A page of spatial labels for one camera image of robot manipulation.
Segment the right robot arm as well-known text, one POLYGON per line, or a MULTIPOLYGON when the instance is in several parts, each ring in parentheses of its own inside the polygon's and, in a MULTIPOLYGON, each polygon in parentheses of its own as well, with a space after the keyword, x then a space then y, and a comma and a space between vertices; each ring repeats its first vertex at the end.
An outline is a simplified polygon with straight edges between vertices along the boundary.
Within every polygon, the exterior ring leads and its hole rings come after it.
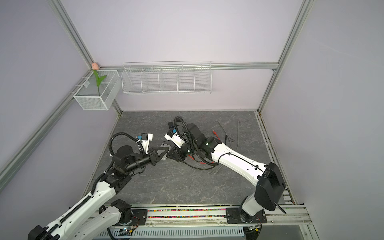
POLYGON ((238 210, 235 221, 240 223, 261 222, 263 211, 279 207, 287 185, 278 165, 264 164, 234 151, 215 137, 207 138, 195 124, 186 124, 182 117, 168 123, 165 138, 174 145, 167 154, 169 159, 185 162, 192 158, 204 163, 208 169, 223 165, 248 180, 256 189, 246 197, 238 210))

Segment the white network switch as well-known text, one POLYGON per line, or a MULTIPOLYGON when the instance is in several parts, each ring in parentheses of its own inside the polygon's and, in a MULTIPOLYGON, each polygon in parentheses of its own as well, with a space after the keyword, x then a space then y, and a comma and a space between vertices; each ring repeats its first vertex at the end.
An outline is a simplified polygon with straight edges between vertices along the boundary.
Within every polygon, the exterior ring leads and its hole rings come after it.
POLYGON ((172 148, 172 146, 168 143, 162 143, 160 147, 165 149, 167 152, 172 148))

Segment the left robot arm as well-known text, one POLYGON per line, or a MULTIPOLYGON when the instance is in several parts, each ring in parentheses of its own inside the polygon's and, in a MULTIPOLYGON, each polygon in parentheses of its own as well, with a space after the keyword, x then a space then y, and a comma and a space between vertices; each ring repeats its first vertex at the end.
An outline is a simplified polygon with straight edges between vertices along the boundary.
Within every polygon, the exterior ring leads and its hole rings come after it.
POLYGON ((132 206, 115 200, 109 207, 105 203, 116 196, 134 175, 143 172, 147 165, 155 166, 164 159, 169 146, 151 148, 152 134, 138 137, 120 132, 111 136, 108 149, 112 161, 94 181, 92 188, 67 212, 42 227, 33 228, 29 240, 91 240, 99 233, 119 224, 137 228, 140 218, 132 206))

